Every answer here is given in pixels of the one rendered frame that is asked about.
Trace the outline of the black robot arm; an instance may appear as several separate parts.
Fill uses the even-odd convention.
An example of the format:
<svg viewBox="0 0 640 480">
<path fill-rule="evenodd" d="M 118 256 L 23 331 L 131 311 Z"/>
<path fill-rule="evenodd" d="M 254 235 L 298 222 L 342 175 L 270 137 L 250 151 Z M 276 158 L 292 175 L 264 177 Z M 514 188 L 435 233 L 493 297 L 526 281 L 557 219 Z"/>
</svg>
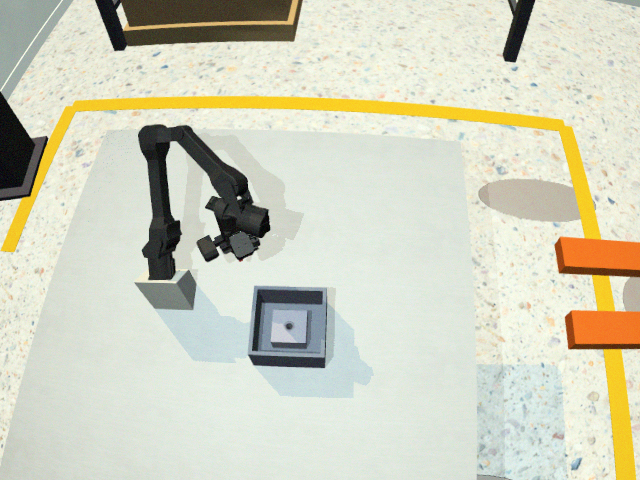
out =
<svg viewBox="0 0 640 480">
<path fill-rule="evenodd" d="M 237 260 L 251 256 L 259 249 L 259 238 L 263 238 L 268 230 L 269 210 L 252 205 L 254 202 L 246 176 L 224 163 L 190 126 L 165 127 L 163 124 L 146 125 L 138 133 L 140 149 L 147 160 L 153 215 L 149 241 L 141 250 L 144 258 L 148 258 L 148 280 L 172 280 L 176 273 L 172 252 L 176 250 L 182 233 L 180 220 L 175 220 L 171 214 L 166 167 L 170 142 L 173 141 L 178 142 L 207 173 L 221 197 L 212 196 L 205 206 L 214 212 L 219 227 L 239 229 L 234 234 L 227 234 L 227 246 L 234 250 Z M 241 199 L 238 200 L 238 196 Z"/>
</svg>

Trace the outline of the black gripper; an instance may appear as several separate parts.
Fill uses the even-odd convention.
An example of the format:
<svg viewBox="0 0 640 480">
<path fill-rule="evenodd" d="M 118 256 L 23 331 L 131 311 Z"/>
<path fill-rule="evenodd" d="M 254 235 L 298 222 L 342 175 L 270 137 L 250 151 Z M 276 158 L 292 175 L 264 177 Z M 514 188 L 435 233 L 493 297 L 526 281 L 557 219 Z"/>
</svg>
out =
<svg viewBox="0 0 640 480">
<path fill-rule="evenodd" d="M 219 227 L 219 225 L 218 225 Z M 219 252 L 217 250 L 217 247 L 219 246 L 222 250 L 222 252 L 224 254 L 227 254 L 229 252 L 232 252 L 231 247 L 228 247 L 226 245 L 225 242 L 225 235 L 227 237 L 227 234 L 229 233 L 236 233 L 239 231 L 238 228 L 234 227 L 232 229 L 222 229 L 221 227 L 219 227 L 219 230 L 221 232 L 221 235 L 217 236 L 214 238 L 215 241 L 212 241 L 210 235 L 207 235 L 199 240 L 197 240 L 197 246 L 205 260 L 205 262 L 210 262 L 216 258 L 218 258 L 219 256 Z M 216 246 L 216 247 L 215 247 Z M 233 253 L 234 254 L 234 253 Z"/>
</svg>

